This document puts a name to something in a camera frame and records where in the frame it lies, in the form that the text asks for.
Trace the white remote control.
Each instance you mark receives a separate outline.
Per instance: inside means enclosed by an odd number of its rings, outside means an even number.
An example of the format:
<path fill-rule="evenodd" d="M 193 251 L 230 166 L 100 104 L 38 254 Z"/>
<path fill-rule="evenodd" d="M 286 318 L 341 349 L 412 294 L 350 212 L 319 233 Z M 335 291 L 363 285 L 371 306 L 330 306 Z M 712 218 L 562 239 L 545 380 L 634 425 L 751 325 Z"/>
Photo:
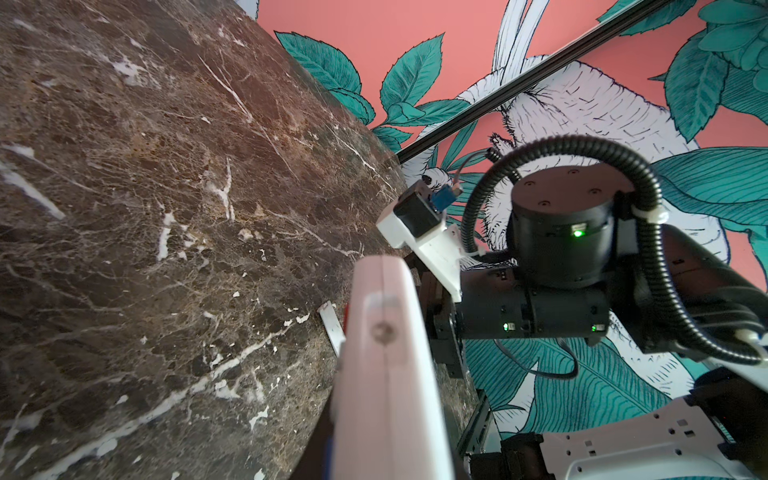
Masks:
<path fill-rule="evenodd" d="M 331 418 L 331 479 L 455 476 L 415 284 L 399 257 L 355 265 Z"/>

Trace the white battery compartment cover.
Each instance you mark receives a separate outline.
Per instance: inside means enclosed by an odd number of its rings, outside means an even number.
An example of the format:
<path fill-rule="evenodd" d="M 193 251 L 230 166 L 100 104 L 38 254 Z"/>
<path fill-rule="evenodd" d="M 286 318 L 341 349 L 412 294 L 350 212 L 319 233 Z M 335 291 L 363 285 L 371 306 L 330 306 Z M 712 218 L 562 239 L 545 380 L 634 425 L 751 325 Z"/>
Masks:
<path fill-rule="evenodd" d="M 327 337 L 336 356 L 339 356 L 346 336 L 343 330 L 342 321 L 338 317 L 335 304 L 326 301 L 317 310 L 317 313 L 325 328 Z"/>

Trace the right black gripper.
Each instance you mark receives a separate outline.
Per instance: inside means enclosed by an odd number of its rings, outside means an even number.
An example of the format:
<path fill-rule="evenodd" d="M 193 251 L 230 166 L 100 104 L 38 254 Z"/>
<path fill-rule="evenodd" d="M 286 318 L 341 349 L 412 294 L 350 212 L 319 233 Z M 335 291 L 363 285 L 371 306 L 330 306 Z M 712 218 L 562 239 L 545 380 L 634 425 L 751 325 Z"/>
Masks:
<path fill-rule="evenodd" d="M 415 253 L 407 255 L 407 266 L 417 277 L 416 293 L 426 329 L 433 360 L 444 365 L 451 378 L 466 378 L 468 341 L 470 331 L 449 291 L 427 269 Z"/>

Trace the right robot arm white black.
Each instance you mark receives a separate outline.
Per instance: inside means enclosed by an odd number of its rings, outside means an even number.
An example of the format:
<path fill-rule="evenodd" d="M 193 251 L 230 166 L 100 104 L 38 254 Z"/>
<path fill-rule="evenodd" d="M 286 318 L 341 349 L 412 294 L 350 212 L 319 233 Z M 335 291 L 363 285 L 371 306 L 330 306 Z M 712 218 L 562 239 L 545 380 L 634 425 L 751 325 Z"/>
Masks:
<path fill-rule="evenodd" d="M 552 338 L 593 346 L 616 315 L 643 353 L 764 366 L 767 296 L 666 220 L 650 163 L 616 142 L 566 135 L 508 154 L 447 226 L 462 189 L 424 181 L 393 212 L 434 359 L 462 377 L 462 344 Z M 767 473 L 767 391 L 726 366 L 635 419 L 518 433 L 463 452 L 471 479 L 740 479 Z"/>

